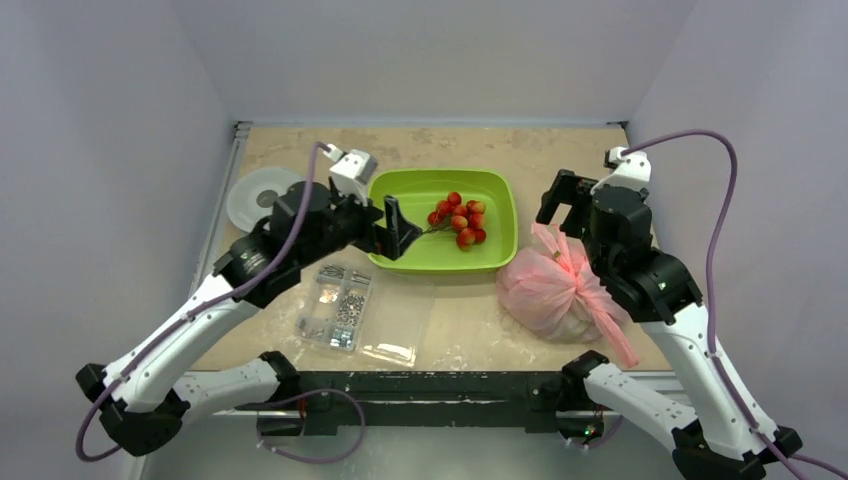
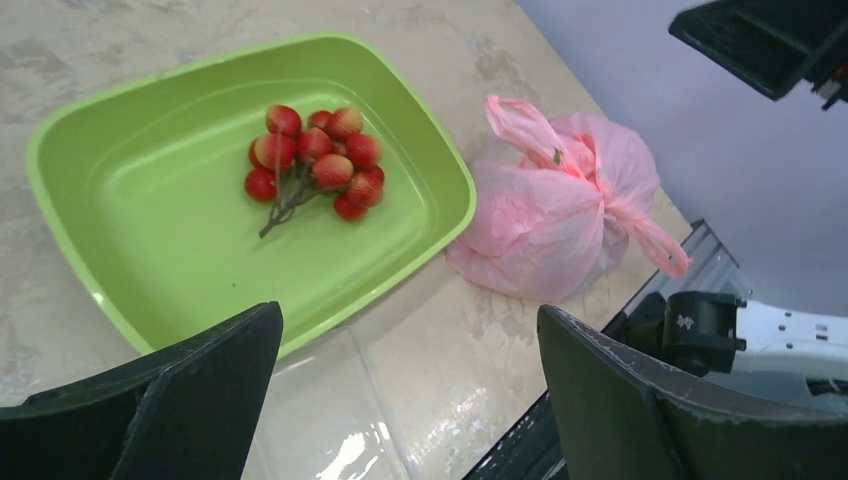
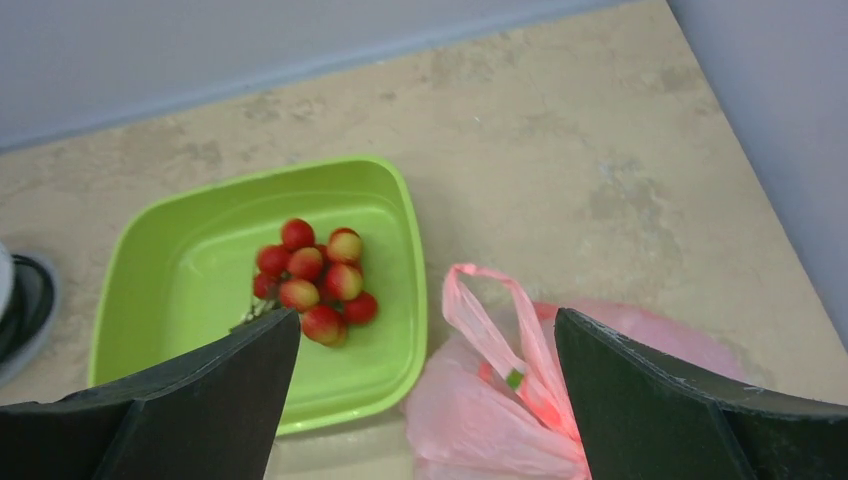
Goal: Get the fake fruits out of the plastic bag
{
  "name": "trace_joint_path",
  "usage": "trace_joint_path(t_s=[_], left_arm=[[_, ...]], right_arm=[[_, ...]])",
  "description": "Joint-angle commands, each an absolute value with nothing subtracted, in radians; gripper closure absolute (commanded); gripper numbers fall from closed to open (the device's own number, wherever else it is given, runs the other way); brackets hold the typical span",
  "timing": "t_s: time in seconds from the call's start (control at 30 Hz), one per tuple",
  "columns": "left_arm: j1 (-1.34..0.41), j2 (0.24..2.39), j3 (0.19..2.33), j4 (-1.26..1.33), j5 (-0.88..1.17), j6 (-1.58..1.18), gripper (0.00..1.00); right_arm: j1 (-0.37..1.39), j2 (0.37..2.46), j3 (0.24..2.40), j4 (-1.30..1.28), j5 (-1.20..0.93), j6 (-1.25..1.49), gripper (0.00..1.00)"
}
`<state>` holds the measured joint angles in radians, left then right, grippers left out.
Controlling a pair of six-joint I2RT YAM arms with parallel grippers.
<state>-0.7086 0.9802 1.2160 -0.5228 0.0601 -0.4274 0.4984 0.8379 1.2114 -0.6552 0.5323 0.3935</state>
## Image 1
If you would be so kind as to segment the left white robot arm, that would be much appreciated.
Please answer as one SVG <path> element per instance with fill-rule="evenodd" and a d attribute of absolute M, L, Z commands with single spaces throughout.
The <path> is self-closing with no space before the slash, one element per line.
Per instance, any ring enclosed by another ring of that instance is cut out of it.
<path fill-rule="evenodd" d="M 304 397 L 300 374 L 277 351 L 209 375 L 192 377 L 189 369 L 225 334 L 298 285 L 306 267 L 350 246 L 396 260 L 421 235 L 393 196 L 377 207 L 331 184 L 296 183 L 153 334 L 120 359 L 77 372 L 92 404 L 87 419 L 100 422 L 116 450 L 141 457 L 191 421 L 221 410 L 297 403 Z"/>

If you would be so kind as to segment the pink plastic bag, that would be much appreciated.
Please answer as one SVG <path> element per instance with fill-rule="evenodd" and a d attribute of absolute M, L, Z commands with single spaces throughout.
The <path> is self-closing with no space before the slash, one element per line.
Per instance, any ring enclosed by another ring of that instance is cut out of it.
<path fill-rule="evenodd" d="M 554 227 L 531 226 L 536 243 L 498 270 L 501 306 L 537 337 L 552 343 L 604 339 L 626 367 L 640 358 L 622 326 L 631 321 L 592 271 L 582 243 Z"/>

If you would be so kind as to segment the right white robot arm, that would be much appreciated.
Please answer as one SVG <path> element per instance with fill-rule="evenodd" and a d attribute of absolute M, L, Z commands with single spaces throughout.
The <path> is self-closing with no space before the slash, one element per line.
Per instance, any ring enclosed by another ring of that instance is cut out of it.
<path fill-rule="evenodd" d="M 543 194 L 536 219 L 560 205 L 562 231 L 583 243 L 592 271 L 660 349 L 688 397 L 679 404 L 588 351 L 561 371 L 563 408 L 611 408 L 659 441 L 687 479 L 761 479 L 768 464 L 802 448 L 753 399 L 709 328 L 709 312 L 686 266 L 652 244 L 645 189 L 599 186 L 569 170 Z"/>

